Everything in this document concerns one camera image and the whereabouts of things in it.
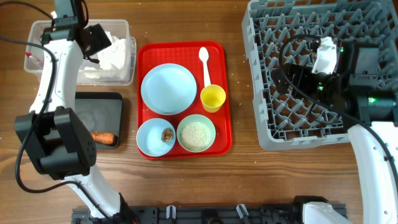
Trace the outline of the orange carrot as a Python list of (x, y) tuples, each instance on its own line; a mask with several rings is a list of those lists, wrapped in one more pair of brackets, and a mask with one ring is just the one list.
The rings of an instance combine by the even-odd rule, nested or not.
[(113, 133), (91, 133), (92, 138), (95, 142), (105, 145), (115, 145), (118, 141), (118, 137)]

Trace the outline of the yellow plastic cup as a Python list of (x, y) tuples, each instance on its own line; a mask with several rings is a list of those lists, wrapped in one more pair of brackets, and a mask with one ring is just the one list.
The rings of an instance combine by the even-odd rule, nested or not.
[(226, 101), (226, 92), (219, 85), (208, 85), (202, 89), (200, 99), (205, 111), (215, 113)]

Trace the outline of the brown food scrap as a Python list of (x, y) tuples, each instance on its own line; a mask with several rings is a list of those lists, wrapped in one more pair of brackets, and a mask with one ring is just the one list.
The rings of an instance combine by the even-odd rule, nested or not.
[(170, 128), (165, 128), (162, 131), (161, 140), (162, 142), (169, 142), (174, 137), (174, 131)]

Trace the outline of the white rice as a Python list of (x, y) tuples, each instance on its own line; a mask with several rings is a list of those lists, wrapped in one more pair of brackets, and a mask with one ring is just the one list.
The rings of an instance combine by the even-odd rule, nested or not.
[(189, 151), (205, 150), (211, 140), (209, 128), (201, 122), (188, 123), (181, 131), (180, 138), (183, 146)]

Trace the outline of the white napkin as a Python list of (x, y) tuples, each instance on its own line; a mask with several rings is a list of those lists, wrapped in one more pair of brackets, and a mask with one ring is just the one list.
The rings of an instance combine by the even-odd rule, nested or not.
[(105, 32), (111, 45), (94, 54), (99, 60), (98, 65), (85, 66), (85, 77), (90, 79), (115, 77), (124, 68), (126, 54), (126, 39), (113, 36), (110, 31)]

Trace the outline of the small light blue bowl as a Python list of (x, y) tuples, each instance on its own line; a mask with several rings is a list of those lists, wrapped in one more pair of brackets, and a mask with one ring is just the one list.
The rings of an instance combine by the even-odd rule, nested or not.
[[(174, 137), (169, 142), (162, 142), (161, 135), (165, 128), (174, 131)], [(174, 127), (165, 119), (152, 118), (145, 121), (137, 130), (137, 146), (140, 151), (151, 157), (166, 155), (173, 148), (176, 141)]]

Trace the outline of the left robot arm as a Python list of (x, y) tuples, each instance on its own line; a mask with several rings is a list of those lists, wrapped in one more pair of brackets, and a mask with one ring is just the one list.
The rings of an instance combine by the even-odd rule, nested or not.
[[(56, 1), (56, 18), (44, 29), (37, 47), (44, 51), (39, 91), (29, 114), (14, 127), (21, 140), (16, 180), (29, 193), (41, 194), (67, 185), (86, 203), (93, 223), (134, 223), (134, 213), (96, 165), (96, 145), (75, 109), (76, 81), (84, 60), (111, 45), (103, 28), (88, 25), (84, 1)], [(58, 183), (30, 189), (21, 179), (21, 159), (27, 153), (36, 171)]]

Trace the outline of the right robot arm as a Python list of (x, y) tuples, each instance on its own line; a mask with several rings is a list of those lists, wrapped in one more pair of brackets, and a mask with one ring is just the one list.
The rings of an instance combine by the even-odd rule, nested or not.
[(379, 88), (376, 44), (316, 38), (312, 67), (280, 63), (271, 73), (291, 92), (343, 120), (361, 185), (364, 223), (397, 223), (397, 95)]

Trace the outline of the green bowl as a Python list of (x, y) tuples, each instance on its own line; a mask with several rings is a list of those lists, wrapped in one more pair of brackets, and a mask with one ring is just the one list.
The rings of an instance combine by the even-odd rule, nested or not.
[(186, 148), (183, 146), (182, 141), (181, 141), (181, 138), (180, 138), (180, 133), (181, 133), (182, 129), (183, 129), (188, 123), (192, 123), (192, 122), (196, 122), (196, 121), (205, 124), (205, 125), (209, 128), (209, 130), (210, 130), (211, 140), (210, 140), (210, 143), (209, 143), (208, 147), (207, 147), (205, 150), (203, 150), (203, 151), (199, 151), (199, 152), (204, 152), (204, 151), (208, 150), (208, 149), (212, 146), (212, 144), (213, 144), (214, 141), (215, 141), (215, 137), (216, 137), (215, 125), (214, 125), (214, 124), (212, 123), (212, 121), (211, 121), (209, 118), (207, 118), (206, 116), (203, 116), (203, 115), (201, 115), (201, 114), (192, 114), (192, 115), (189, 115), (189, 116), (185, 117), (184, 119), (182, 119), (181, 122), (179, 123), (178, 127), (177, 127), (177, 140), (178, 140), (179, 144), (180, 144), (186, 151), (188, 151), (188, 152), (193, 152), (193, 151), (189, 151), (188, 149), (186, 149)]

